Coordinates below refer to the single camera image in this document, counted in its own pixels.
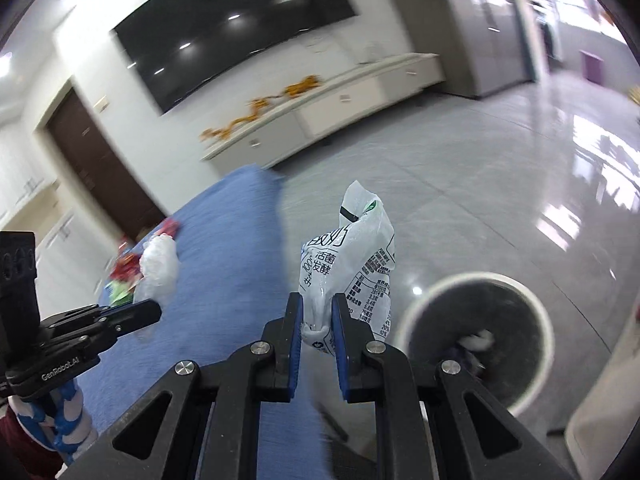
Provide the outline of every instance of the white wall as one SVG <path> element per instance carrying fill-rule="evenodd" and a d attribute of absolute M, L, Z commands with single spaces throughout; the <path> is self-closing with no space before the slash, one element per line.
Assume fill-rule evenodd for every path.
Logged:
<path fill-rule="evenodd" d="M 198 135 L 246 112 L 309 74 L 329 78 L 358 62 L 410 50 L 390 0 L 351 0 L 358 16 L 311 32 L 219 76 L 161 116 L 110 30 L 146 0 L 85 0 L 55 33 L 56 49 L 85 105 L 106 96 L 94 119 L 114 150 L 158 204 L 171 213 L 219 177 Z"/>
<path fill-rule="evenodd" d="M 604 61 L 604 86 L 627 94 L 640 85 L 640 66 L 629 47 L 606 34 L 560 23 L 564 67 L 582 74 L 581 50 Z"/>
<path fill-rule="evenodd" d="M 0 126 L 0 222 L 15 212 L 28 193 L 28 180 L 35 184 L 44 177 L 29 148 L 19 122 Z"/>
<path fill-rule="evenodd" d="M 22 124 L 27 132 L 35 130 L 47 112 L 58 104 L 56 99 L 69 86 L 70 78 L 71 72 L 55 53 L 43 63 L 24 100 Z"/>

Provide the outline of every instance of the blue gripper pad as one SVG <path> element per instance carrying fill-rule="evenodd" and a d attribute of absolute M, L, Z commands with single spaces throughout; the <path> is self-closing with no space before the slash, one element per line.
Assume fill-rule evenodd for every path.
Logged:
<path fill-rule="evenodd" d="M 349 400 L 349 369 L 347 363 L 347 349 L 344 344 L 344 331 L 340 320 L 340 309 L 336 297 L 331 301 L 331 325 L 334 331 L 335 363 L 338 368 L 338 382 L 342 391 L 342 398 Z"/>
<path fill-rule="evenodd" d="M 296 323 L 294 325 L 293 337 L 291 338 L 291 349 L 289 353 L 289 397 L 293 399 L 298 386 L 298 371 L 300 370 L 300 345 L 302 343 L 302 335 L 300 328 L 302 326 L 303 304 L 302 296 L 298 301 L 298 309 L 296 311 Z"/>

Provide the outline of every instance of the purple object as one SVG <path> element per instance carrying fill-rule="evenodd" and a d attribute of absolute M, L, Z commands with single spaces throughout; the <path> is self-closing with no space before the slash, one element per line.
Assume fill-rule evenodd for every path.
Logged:
<path fill-rule="evenodd" d="M 604 62 L 601 57 L 590 54 L 584 50 L 580 51 L 582 57 L 582 76 L 596 85 L 604 85 Z"/>

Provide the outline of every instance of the white tv cabinet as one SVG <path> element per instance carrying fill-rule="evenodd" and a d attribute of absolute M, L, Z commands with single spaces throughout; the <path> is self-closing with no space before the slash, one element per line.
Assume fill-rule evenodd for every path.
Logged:
<path fill-rule="evenodd" d="M 402 54 L 359 66 L 210 144 L 220 176 L 245 164 L 269 168 L 305 146 L 382 108 L 444 81 L 437 54 Z"/>

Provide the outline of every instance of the orange dragon decoration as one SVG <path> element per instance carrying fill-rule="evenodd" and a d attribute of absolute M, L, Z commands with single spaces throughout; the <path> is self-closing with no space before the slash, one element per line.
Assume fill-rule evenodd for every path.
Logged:
<path fill-rule="evenodd" d="M 223 140 L 228 139 L 231 135 L 231 132 L 236 126 L 238 126 L 238 124 L 251 123 L 258 117 L 260 117 L 264 113 L 264 109 L 269 107 L 272 99 L 279 99 L 281 97 L 295 99 L 296 97 L 301 96 L 303 93 L 308 92 L 313 88 L 319 87 L 320 84 L 320 78 L 317 75 L 309 75 L 299 83 L 287 86 L 279 95 L 270 95 L 267 97 L 258 97 L 257 99 L 252 99 L 249 102 L 249 110 L 251 111 L 250 115 L 234 119 L 226 128 L 220 128 L 218 130 L 208 128 L 200 134 L 200 140 L 212 139 L 213 137 L 219 137 Z"/>

